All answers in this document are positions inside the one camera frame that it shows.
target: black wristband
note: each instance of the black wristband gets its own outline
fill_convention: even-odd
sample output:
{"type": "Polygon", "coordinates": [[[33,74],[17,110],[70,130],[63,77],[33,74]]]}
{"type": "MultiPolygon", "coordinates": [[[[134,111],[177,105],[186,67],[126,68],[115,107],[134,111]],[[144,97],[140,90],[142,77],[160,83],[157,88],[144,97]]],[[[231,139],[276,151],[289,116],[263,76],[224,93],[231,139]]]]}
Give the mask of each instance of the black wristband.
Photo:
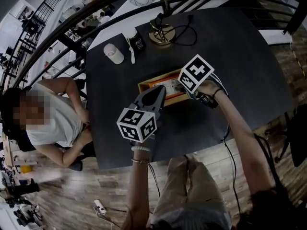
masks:
{"type": "Polygon", "coordinates": [[[214,99],[215,99],[215,95],[216,95],[216,93],[218,93],[220,90],[223,90],[223,89],[218,89],[217,91],[215,91],[215,93],[212,95],[212,98],[214,98],[214,99]]]}

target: background desk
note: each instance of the background desk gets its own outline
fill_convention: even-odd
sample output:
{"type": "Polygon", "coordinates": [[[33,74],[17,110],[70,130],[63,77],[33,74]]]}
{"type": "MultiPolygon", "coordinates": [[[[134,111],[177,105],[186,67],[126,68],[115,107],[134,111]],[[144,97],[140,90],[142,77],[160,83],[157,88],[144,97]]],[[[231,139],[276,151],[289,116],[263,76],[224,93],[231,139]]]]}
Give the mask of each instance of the background desk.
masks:
{"type": "MultiPolygon", "coordinates": [[[[116,121],[124,107],[139,94],[138,83],[183,67],[196,54],[214,68],[230,98],[252,129],[268,123],[292,107],[291,94],[280,66],[258,30],[236,8],[213,8],[181,13],[165,19],[172,26],[191,26],[198,41],[193,46],[160,47],[148,38],[149,25],[137,29],[146,48],[130,61],[122,35],[87,52],[86,78],[94,147],[100,169],[131,165],[130,143],[121,137],[116,121]],[[103,53],[113,43],[125,55],[120,65],[103,53]]],[[[187,30],[180,42],[193,42],[187,30]]],[[[186,100],[162,111],[160,130],[153,147],[155,161],[191,153],[220,143],[227,122],[219,108],[186,100]]]]}

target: person's left hand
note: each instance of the person's left hand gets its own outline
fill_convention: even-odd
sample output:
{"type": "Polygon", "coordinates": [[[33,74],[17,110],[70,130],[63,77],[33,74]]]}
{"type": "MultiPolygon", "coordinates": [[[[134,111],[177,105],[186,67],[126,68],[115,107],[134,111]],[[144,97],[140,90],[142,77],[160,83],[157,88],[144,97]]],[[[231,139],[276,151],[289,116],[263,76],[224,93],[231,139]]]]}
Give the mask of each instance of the person's left hand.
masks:
{"type": "Polygon", "coordinates": [[[79,108],[76,108],[76,113],[84,124],[90,125],[88,110],[86,110],[83,106],[80,106],[79,108]]]}

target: orange object in box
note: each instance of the orange object in box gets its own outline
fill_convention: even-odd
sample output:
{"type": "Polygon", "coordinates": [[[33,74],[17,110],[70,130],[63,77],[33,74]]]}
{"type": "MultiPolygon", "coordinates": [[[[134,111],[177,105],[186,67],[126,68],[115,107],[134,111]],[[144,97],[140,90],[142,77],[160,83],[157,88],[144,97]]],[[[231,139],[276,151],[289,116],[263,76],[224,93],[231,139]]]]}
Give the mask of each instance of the orange object in box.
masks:
{"type": "Polygon", "coordinates": [[[183,92],[179,92],[177,91],[175,88],[177,87],[177,85],[180,84],[180,82],[177,80],[179,77],[179,73],[163,78],[163,79],[159,79],[157,81],[153,81],[149,83],[149,87],[155,87],[157,85],[163,85],[166,88],[166,100],[172,99],[176,96],[180,96],[182,94],[184,94],[183,92]]]}

